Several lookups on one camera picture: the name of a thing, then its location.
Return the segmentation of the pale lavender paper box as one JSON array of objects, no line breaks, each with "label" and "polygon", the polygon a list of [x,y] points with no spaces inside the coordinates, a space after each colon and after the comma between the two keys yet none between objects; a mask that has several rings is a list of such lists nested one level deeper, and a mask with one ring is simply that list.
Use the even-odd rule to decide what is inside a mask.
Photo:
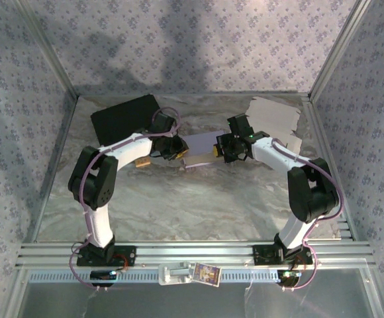
[{"label": "pale lavender paper box", "polygon": [[222,162],[223,157],[216,157],[214,153],[216,138],[222,134],[224,134],[223,131],[213,131],[184,136],[183,140],[189,147],[189,150],[182,157],[184,168],[194,168]]}]

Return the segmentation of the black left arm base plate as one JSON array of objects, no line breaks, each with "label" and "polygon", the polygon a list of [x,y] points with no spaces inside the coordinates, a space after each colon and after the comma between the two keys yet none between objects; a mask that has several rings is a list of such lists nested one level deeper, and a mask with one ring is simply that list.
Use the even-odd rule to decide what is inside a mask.
[{"label": "black left arm base plate", "polygon": [[76,265],[80,267],[131,267],[136,260],[135,246],[110,245],[98,248],[89,244],[80,249]]}]

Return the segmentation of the black controller board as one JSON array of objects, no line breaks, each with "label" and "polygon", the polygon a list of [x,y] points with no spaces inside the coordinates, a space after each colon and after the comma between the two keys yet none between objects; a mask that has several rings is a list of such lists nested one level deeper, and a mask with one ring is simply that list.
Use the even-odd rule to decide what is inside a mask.
[{"label": "black controller board", "polygon": [[295,288],[302,276],[298,270],[278,270],[277,275],[279,282],[277,283],[282,288]]},{"label": "black controller board", "polygon": [[89,275],[94,287],[111,287],[117,280],[117,272],[114,270],[93,270]]}]

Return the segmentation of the white paper box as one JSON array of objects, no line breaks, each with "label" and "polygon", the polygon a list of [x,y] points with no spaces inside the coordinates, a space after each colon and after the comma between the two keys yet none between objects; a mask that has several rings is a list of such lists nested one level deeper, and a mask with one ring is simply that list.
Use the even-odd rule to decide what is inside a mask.
[{"label": "white paper box", "polygon": [[277,138],[291,152],[300,153],[302,140],[295,135],[301,112],[263,97],[253,97],[246,116],[255,132],[263,131]]}]

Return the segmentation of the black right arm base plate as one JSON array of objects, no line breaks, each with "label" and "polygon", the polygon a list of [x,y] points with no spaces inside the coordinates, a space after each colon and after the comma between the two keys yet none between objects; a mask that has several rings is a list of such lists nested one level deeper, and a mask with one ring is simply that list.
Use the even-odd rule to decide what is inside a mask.
[{"label": "black right arm base plate", "polygon": [[254,264],[262,265],[292,265],[313,264],[309,248],[298,246],[286,249],[277,244],[257,244],[252,247]]}]

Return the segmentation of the grey metal sheet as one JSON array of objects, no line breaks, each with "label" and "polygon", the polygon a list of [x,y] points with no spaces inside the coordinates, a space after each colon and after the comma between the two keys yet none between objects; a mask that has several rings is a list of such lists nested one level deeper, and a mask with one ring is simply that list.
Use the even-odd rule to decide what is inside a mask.
[{"label": "grey metal sheet", "polygon": [[274,284],[163,287],[128,284],[92,291],[80,284],[30,284],[17,318],[374,318],[358,283],[313,282],[299,291]]}]

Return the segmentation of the black right controller board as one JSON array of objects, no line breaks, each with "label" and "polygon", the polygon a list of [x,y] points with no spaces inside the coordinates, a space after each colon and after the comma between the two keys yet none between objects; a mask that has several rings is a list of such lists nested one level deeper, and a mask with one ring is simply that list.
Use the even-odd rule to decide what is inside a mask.
[{"label": "black right controller board", "polygon": [[298,270],[278,270],[277,275],[279,282],[277,283],[282,288],[295,288],[302,276]]}]

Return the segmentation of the aluminium side rail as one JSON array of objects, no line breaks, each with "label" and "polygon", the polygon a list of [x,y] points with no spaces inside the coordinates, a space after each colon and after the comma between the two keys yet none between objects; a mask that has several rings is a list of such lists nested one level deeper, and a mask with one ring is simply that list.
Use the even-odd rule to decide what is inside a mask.
[{"label": "aluminium side rail", "polygon": [[[342,193],[345,194],[340,175],[336,167],[336,163],[323,128],[323,124],[318,114],[317,108],[311,103],[308,97],[302,98],[303,108],[305,116],[311,128],[312,136],[316,142],[316,149],[319,156],[323,157],[330,167],[332,177],[335,179],[337,184],[340,186]],[[342,240],[359,240],[358,234],[356,233],[356,227],[350,215],[350,207],[347,199],[344,197],[344,210],[341,216],[335,218],[340,228],[340,235]]]},{"label": "aluminium side rail", "polygon": [[38,192],[38,203],[34,206],[33,211],[30,213],[30,223],[28,225],[27,234],[23,240],[23,243],[36,242],[37,240],[38,232],[44,215],[44,209],[48,202],[52,185],[56,177],[58,163],[62,155],[62,150],[65,145],[68,129],[72,121],[77,100],[77,95],[71,95],[69,92],[65,92],[64,102],[62,103],[64,116],[62,118],[61,125],[58,127],[56,141],[52,148],[48,166],[44,175],[44,180],[42,182],[40,191]]}]

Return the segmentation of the white plastic bracket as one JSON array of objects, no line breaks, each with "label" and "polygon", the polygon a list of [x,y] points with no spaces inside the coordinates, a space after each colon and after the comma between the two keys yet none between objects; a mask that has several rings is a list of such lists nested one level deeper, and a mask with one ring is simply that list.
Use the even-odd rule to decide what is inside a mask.
[{"label": "white plastic bracket", "polygon": [[192,280],[192,263],[172,262],[158,266],[158,283],[161,286],[189,284]]}]

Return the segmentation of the aluminium mounting rail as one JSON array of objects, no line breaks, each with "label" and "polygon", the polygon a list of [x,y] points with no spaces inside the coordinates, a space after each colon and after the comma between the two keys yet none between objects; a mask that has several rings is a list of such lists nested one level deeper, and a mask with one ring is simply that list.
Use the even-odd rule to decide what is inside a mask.
[{"label": "aluminium mounting rail", "polygon": [[[156,268],[170,262],[202,262],[221,267],[250,266],[252,241],[167,241],[133,242],[135,266]],[[368,242],[352,240],[310,240],[318,261],[325,268],[375,265]],[[64,269],[72,254],[70,243],[28,243],[22,245],[15,266],[24,269]]]}]

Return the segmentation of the colourful printed card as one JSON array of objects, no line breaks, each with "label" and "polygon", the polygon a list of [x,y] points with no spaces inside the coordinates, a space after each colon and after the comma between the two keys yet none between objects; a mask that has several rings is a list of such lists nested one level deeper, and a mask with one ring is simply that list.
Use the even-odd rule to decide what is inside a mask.
[{"label": "colourful printed card", "polygon": [[196,283],[205,284],[212,287],[219,287],[222,274],[222,268],[196,263],[191,280]]}]

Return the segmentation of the black hard case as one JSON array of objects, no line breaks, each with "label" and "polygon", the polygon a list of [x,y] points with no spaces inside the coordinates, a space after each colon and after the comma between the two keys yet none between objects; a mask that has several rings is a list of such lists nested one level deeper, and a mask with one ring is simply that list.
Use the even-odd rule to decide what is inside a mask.
[{"label": "black hard case", "polygon": [[94,112],[91,122],[100,146],[109,146],[151,125],[160,108],[153,95],[144,95]]}]

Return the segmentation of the aluminium frame post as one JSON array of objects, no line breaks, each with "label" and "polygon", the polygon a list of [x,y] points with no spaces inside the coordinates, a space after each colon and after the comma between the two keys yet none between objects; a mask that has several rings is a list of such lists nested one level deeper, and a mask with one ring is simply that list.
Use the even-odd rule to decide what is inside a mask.
[{"label": "aluminium frame post", "polygon": [[78,98],[75,88],[67,75],[56,51],[52,47],[52,43],[46,35],[45,30],[42,28],[40,19],[37,17],[34,9],[31,7],[28,0],[12,0],[17,11],[21,15],[27,28],[32,34],[34,40],[39,46],[42,55],[47,61],[49,67],[53,71],[63,90],[68,93],[71,99],[76,100]]},{"label": "aluminium frame post", "polygon": [[334,42],[332,49],[325,63],[323,64],[314,84],[309,91],[309,100],[314,103],[320,97],[320,94],[326,87],[329,79],[331,78],[334,70],[339,64],[342,56],[344,55],[349,43],[353,39],[354,34],[361,25],[367,10],[369,9],[373,0],[356,0],[348,15],[337,39]]}]

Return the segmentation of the black left controller board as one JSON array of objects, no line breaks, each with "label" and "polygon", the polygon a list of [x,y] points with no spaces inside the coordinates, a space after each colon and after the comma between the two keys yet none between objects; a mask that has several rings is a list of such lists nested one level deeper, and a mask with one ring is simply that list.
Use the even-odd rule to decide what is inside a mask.
[{"label": "black left controller board", "polygon": [[94,287],[111,287],[117,280],[117,272],[114,270],[93,270],[89,275]]}]

